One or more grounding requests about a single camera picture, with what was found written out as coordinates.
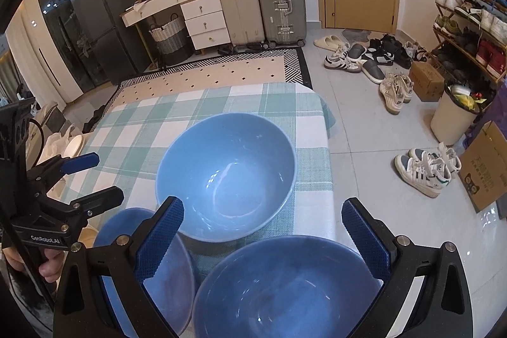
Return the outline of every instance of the checkered tablecloth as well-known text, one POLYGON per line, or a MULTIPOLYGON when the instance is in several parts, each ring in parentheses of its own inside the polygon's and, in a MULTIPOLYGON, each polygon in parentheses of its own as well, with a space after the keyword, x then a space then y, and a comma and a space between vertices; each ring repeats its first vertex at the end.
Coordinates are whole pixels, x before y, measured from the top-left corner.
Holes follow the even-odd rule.
POLYGON ((155 177, 171 143, 197 122, 223 112, 256 113, 280 126, 298 158, 295 191, 283 209, 252 235, 222 244, 182 236, 201 279, 236 249, 288 234, 335 238, 333 180, 328 133, 334 124, 318 94, 297 83, 265 83, 166 95, 115 107, 102 119, 82 153, 96 152, 98 167, 67 179, 65 203, 116 185, 123 204, 100 216, 101 225, 121 209, 157 208, 155 177))

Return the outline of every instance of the human hand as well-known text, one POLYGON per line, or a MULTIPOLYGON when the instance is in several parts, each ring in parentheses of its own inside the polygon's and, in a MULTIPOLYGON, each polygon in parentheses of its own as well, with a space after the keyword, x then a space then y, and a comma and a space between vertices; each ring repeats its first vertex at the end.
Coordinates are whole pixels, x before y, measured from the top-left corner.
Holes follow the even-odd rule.
MULTIPOLYGON (((16 271, 24 270, 23 259, 16 248, 4 248, 3 253, 12 268, 16 271)), ((56 249, 45 249, 44 255, 48 260, 39 266, 39 273, 44 277, 46 282, 55 282, 60 278, 62 273, 64 253, 56 249)))

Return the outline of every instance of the trash can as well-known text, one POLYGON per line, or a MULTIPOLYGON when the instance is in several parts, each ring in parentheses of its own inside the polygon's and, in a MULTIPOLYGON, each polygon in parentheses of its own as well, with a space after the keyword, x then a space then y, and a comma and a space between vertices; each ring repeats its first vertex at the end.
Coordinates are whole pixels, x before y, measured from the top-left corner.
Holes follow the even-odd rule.
POLYGON ((481 109, 477 104, 473 110, 462 105, 452 94, 446 82, 444 94, 439 100, 430 127, 439 142, 452 146, 459 141, 480 113, 481 109))

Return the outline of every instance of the metal bolt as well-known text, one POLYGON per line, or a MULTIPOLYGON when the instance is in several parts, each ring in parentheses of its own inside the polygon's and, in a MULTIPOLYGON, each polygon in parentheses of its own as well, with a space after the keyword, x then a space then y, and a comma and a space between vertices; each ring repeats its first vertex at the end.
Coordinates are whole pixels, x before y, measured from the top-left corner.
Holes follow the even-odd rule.
POLYGON ((398 242, 401 246, 408 246, 410 245, 410 238, 405 235, 400 235, 396 238, 396 242, 398 242))
POLYGON ((447 249, 449 252, 455 252, 456 245, 454 245, 452 242, 445 242, 445 249, 447 249))
POLYGON ((80 249, 81 249, 81 242, 74 242, 74 243, 70 246, 70 250, 71 250, 72 252, 78 252, 80 249))
POLYGON ((120 235, 119 237, 116 238, 116 243, 118 245, 126 245, 129 241, 129 236, 128 235, 120 235))

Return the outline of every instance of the blue bowl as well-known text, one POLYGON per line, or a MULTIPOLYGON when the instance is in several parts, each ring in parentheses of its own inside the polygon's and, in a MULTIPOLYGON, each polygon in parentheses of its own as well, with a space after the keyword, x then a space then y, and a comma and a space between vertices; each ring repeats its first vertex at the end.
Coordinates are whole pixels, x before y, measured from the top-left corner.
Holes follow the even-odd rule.
POLYGON ((243 247, 206 277, 194 300, 196 338, 345 338, 380 289, 361 257, 294 235, 243 247))
MULTIPOLYGON (((104 224, 93 246, 110 245, 120 235, 132 235, 139 224, 153 214, 153 211, 144 208, 129 208, 119 212, 104 224)), ((137 338, 111 277, 102 279, 123 334, 137 338)), ((190 321, 197 288, 189 254, 177 234, 153 278, 146 279, 143 284, 174 332, 182 334, 190 321)))
POLYGON ((296 182, 296 152, 262 116, 224 113, 183 132, 158 168, 157 203, 183 201, 179 231, 205 242, 246 237, 280 211, 296 182))

